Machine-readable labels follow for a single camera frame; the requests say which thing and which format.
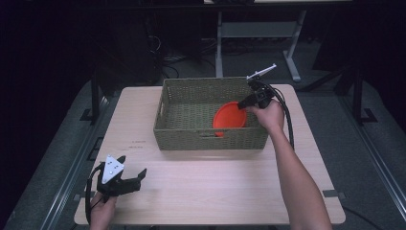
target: wicker basket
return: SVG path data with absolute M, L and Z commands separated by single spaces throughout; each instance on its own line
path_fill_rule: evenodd
M 153 130 L 159 149 L 263 149 L 268 135 L 252 113 L 247 113 L 245 127 L 213 128 L 222 105 L 251 93 L 245 78 L 165 80 Z

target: orange plate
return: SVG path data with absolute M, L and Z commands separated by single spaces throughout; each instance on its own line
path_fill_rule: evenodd
M 230 102 L 221 106 L 214 115 L 213 128 L 244 127 L 247 120 L 247 111 L 238 109 L 238 102 Z M 215 136 L 224 136 L 223 132 L 216 132 Z

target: person's right arm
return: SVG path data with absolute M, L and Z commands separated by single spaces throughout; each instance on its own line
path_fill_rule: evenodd
M 266 128 L 275 147 L 283 201 L 291 229 L 332 229 L 322 195 L 283 132 L 282 106 L 272 100 L 265 108 L 248 107 Z

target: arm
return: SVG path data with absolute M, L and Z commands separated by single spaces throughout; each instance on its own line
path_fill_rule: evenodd
M 290 146 L 283 132 L 281 105 L 272 100 L 265 108 L 248 107 L 266 128 L 275 147 L 283 201 L 292 229 L 332 229 L 319 188 Z
M 91 201 L 92 213 L 90 230 L 107 230 L 110 220 L 114 217 L 117 197 L 111 196 L 107 202 L 103 203 L 102 194 L 97 192 Z

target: wooden table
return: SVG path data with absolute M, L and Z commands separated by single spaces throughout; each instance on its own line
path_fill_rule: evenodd
M 289 107 L 297 154 L 321 191 L 334 190 L 294 89 L 273 86 L 281 90 Z M 161 89 L 124 89 L 105 134 L 96 165 L 107 154 L 115 158 L 126 155 L 122 179 L 136 177 L 147 168 L 141 191 L 119 197 L 112 223 L 288 224 L 271 140 L 260 150 L 160 151 L 153 125 Z M 96 191 L 96 182 L 92 191 Z M 344 222 L 338 197 L 324 197 L 324 201 L 331 222 Z M 75 222 L 87 224 L 84 198 Z

